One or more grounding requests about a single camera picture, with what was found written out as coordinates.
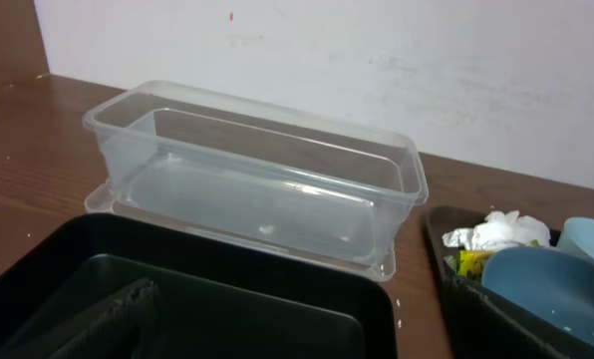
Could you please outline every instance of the dark blue bowl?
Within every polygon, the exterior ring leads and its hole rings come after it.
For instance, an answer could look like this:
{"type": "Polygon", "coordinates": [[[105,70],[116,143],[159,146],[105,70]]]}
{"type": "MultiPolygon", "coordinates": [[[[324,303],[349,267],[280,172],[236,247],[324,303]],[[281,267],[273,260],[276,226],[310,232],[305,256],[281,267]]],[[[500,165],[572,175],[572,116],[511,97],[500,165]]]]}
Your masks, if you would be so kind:
{"type": "Polygon", "coordinates": [[[482,284],[594,345],[594,263],[552,249],[510,248],[487,262],[482,284]]]}

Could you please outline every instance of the clear plastic container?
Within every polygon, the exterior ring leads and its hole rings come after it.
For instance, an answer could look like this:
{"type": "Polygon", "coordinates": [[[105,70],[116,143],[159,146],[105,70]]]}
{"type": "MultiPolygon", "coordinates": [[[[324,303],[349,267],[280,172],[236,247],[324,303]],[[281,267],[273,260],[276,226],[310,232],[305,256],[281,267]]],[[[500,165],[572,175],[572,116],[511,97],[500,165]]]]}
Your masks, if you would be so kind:
{"type": "Polygon", "coordinates": [[[217,240],[388,280],[428,187],[390,132],[167,82],[92,109],[107,183],[86,201],[217,240]]]}

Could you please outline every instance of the brown tabletop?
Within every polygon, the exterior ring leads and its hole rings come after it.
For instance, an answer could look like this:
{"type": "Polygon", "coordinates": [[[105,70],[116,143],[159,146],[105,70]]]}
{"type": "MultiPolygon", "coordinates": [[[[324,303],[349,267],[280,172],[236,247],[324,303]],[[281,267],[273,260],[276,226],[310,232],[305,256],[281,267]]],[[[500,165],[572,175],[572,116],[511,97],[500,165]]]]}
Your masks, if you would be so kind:
{"type": "MultiPolygon", "coordinates": [[[[82,115],[120,92],[56,76],[0,89],[0,274],[84,213],[85,197],[104,182],[107,170],[82,115]]],[[[383,286],[393,300],[395,325],[402,321],[399,356],[450,358],[423,244],[424,211],[442,204],[481,212],[519,209],[561,228],[570,216],[594,217],[594,190],[435,156],[422,160],[430,199],[400,230],[397,273],[383,286]]]]}

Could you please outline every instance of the white speck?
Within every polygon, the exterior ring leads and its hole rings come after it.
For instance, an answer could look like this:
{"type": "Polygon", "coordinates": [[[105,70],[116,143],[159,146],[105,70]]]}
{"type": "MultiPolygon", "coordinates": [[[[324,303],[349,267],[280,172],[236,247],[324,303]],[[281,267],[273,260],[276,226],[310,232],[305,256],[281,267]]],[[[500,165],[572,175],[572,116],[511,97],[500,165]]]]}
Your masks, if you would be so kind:
{"type": "Polygon", "coordinates": [[[259,227],[259,231],[268,235],[268,234],[272,234],[275,231],[275,226],[274,225],[262,225],[259,227]]]}

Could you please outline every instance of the white wall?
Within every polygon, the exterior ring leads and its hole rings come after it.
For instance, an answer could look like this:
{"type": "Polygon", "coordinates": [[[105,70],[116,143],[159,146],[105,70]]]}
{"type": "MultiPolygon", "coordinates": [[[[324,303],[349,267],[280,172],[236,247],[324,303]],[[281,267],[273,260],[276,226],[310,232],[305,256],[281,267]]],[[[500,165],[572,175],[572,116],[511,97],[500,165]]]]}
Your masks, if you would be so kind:
{"type": "Polygon", "coordinates": [[[51,72],[165,79],[594,187],[594,0],[36,0],[51,72]]]}

